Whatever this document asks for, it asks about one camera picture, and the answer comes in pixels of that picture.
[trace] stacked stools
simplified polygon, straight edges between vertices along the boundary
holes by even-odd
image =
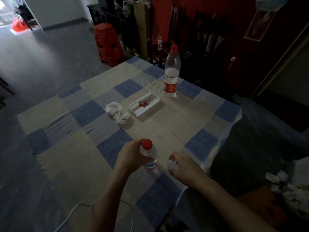
[[[119,38],[111,24],[95,25],[94,34],[101,62],[105,61],[109,66],[114,67],[125,60]]]

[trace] red wall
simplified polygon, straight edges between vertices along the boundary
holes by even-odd
[[[173,3],[187,8],[180,51],[189,50],[190,22],[196,9],[226,18],[229,31],[215,53],[220,54],[226,81],[234,93],[241,96],[252,95],[309,21],[309,0],[289,0],[276,13],[263,39],[256,42],[244,39],[256,12],[255,0],[152,0],[153,44],[158,35],[167,41]],[[233,56],[236,60],[227,70]]]

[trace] person's left hand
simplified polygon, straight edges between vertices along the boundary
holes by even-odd
[[[142,155],[139,150],[144,140],[145,139],[140,139],[132,142],[126,142],[118,154],[114,169],[125,171],[126,174],[131,174],[144,164],[154,161],[152,157]]]

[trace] forearm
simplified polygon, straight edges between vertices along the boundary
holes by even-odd
[[[91,232],[114,231],[120,198],[128,177],[127,173],[116,169],[111,172],[105,190],[95,203],[91,218]]]
[[[197,190],[212,203],[233,231],[276,231],[214,180],[204,177],[198,184]]]

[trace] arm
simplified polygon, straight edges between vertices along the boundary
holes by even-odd
[[[173,152],[169,159],[177,161],[179,166],[178,170],[170,169],[170,174],[184,185],[199,191],[217,209],[233,231],[277,231],[210,179],[190,156]]]
[[[91,232],[114,231],[120,198],[130,174],[143,164],[153,161],[151,157],[140,153],[139,148],[142,142],[143,139],[127,142],[119,152],[106,187],[93,208]]]

